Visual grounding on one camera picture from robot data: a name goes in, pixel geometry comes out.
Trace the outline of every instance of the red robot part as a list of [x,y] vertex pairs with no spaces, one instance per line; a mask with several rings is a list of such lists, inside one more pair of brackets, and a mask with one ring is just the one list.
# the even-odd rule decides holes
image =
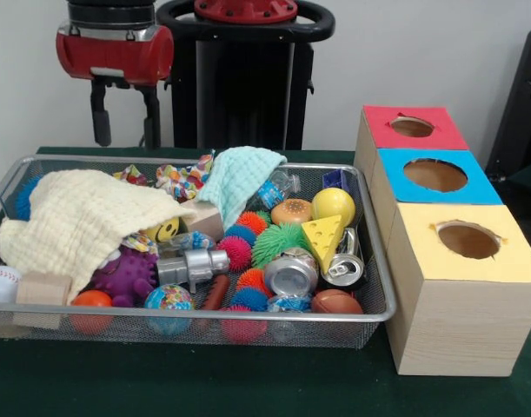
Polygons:
[[269,24],[294,19],[298,6],[294,0],[196,0],[194,11],[217,22]]
[[166,79],[174,56],[170,30],[156,27],[148,40],[108,40],[57,33],[56,53],[74,78],[115,76],[132,85],[154,86]]

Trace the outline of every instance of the light blue towel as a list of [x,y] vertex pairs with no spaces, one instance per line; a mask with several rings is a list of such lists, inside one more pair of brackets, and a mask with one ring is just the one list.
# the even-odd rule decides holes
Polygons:
[[242,146],[222,152],[197,200],[212,202],[221,213],[226,230],[238,220],[248,199],[263,185],[286,157],[263,148]]

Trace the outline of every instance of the yellow cloth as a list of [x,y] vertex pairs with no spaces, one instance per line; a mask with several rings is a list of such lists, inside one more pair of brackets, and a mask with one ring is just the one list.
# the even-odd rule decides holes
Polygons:
[[163,190],[87,169],[47,174],[30,203],[29,222],[6,220],[1,225],[0,255],[22,274],[70,276],[69,304],[124,237],[192,214]]

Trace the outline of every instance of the yellow cheese wedge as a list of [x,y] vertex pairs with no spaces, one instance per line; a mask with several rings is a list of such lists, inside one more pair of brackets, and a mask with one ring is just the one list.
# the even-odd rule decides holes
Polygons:
[[342,239],[344,224],[341,215],[333,215],[312,222],[302,224],[309,247],[321,266],[321,271],[327,270],[335,256],[336,248]]

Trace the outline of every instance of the purple spiky toy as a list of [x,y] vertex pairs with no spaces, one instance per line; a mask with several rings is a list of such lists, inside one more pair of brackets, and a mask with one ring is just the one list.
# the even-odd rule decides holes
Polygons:
[[157,285],[157,256],[120,247],[120,256],[95,271],[91,282],[95,289],[112,297],[113,307],[143,304]]

